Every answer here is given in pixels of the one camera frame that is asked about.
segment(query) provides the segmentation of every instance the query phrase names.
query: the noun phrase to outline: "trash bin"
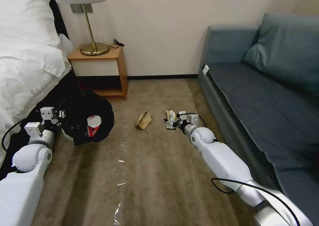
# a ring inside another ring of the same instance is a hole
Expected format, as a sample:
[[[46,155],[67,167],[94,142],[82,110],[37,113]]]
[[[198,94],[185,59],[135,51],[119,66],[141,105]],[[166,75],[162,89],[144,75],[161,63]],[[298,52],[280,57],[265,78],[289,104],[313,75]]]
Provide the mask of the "trash bin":
[[[100,142],[110,133],[114,125],[112,105],[92,91],[81,91],[66,97],[59,106],[65,112],[60,120],[64,133],[73,138],[74,145]],[[89,136],[88,118],[99,116],[101,124],[93,136]]]

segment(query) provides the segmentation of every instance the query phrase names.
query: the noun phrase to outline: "brown carpet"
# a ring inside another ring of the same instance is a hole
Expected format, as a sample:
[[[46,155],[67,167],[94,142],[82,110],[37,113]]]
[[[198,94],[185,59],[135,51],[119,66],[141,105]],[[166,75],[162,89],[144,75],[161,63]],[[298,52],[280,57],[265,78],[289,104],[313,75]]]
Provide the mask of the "brown carpet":
[[[33,226],[253,225],[254,210],[217,191],[201,154],[165,128],[165,109],[196,112],[223,141],[196,79],[130,81],[127,100],[111,103],[104,141],[73,147],[59,136]],[[145,110],[153,121],[142,131]]]

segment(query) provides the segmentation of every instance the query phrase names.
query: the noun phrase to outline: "sofa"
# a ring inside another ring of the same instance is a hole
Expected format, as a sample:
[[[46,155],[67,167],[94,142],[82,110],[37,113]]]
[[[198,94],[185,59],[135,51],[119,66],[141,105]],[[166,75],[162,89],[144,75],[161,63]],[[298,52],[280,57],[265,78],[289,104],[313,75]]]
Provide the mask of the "sofa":
[[[227,145],[252,177],[319,225],[319,97],[245,63],[258,37],[259,27],[210,26],[198,82]]]

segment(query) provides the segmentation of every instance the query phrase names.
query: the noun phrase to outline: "white wall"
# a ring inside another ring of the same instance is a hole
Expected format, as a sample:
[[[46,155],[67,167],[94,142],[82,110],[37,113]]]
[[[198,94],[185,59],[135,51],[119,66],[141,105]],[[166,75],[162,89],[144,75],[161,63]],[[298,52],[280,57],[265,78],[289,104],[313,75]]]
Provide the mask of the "white wall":
[[[265,12],[292,13],[299,0],[106,0],[89,14],[96,41],[117,38],[128,75],[196,74],[212,24],[258,25]],[[74,45],[89,42],[83,14],[60,10]]]
[[[319,0],[300,0],[294,13],[296,14],[319,14]]]

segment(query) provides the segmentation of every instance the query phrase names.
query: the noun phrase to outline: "black cable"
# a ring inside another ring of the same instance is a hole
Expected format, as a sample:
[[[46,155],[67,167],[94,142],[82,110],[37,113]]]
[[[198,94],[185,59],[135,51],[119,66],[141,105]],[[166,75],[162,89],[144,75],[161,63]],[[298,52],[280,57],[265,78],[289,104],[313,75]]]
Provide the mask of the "black cable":
[[[215,185],[213,179],[211,179],[211,182],[212,182],[213,186],[215,186],[215,188],[218,189],[218,190],[219,190],[220,192],[222,192],[222,193],[225,193],[225,194],[232,194],[232,193],[234,193],[234,190],[233,190],[233,189],[232,189],[231,191],[229,191],[229,192],[223,191],[221,188],[219,188],[217,185]]]
[[[124,46],[125,46],[125,44],[118,42],[117,39],[113,39],[113,42],[114,42],[114,44],[117,45],[117,47],[113,47],[113,46],[111,46],[111,45],[109,45],[109,47],[111,47],[111,48],[118,48],[119,46],[121,46],[121,47],[124,47]]]
[[[198,115],[197,113],[183,113],[183,114],[179,114],[179,115],[190,115],[190,114],[196,114],[196,115]],[[204,121],[204,119],[203,119],[200,115],[198,115],[198,117],[203,121],[205,127],[207,127],[206,122]]]
[[[6,139],[7,134],[9,134],[9,132],[10,132],[13,128],[15,128],[17,125],[19,125],[19,124],[20,124],[21,122],[23,122],[25,119],[27,119],[27,118],[24,118],[24,119],[22,119],[21,121],[18,121],[18,122],[15,123],[12,127],[10,127],[9,130],[7,130],[6,133],[4,133],[4,135],[3,135],[3,137],[2,137],[2,140],[1,140],[1,146],[2,146],[2,148],[3,148],[3,150],[4,150],[5,152],[7,152],[7,149],[6,149],[6,147],[4,146],[4,140]]]
[[[279,200],[288,210],[289,212],[292,214],[293,218],[295,219],[296,223],[297,223],[297,226],[300,226],[300,223],[299,223],[299,220],[297,218],[297,216],[295,215],[295,213],[292,211],[292,209],[281,199],[279,198],[277,195],[274,195],[273,193],[269,192],[268,190],[266,189],[263,189],[261,187],[258,187],[258,186],[254,186],[254,185],[250,185],[250,184],[247,184],[247,183],[244,183],[244,182],[240,182],[240,181],[236,181],[236,180],[229,180],[229,179],[223,179],[223,178],[212,178],[211,179],[211,182],[213,183],[214,180],[219,180],[219,181],[228,181],[228,182],[233,182],[233,183],[238,183],[238,184],[241,184],[241,185],[246,185],[246,186],[249,186],[249,187],[252,187],[252,188],[255,188],[255,189],[258,189],[258,190],[261,190],[269,195],[271,195],[272,197],[276,198],[277,200]],[[221,192],[223,192],[220,188],[218,188],[214,183],[213,185]]]

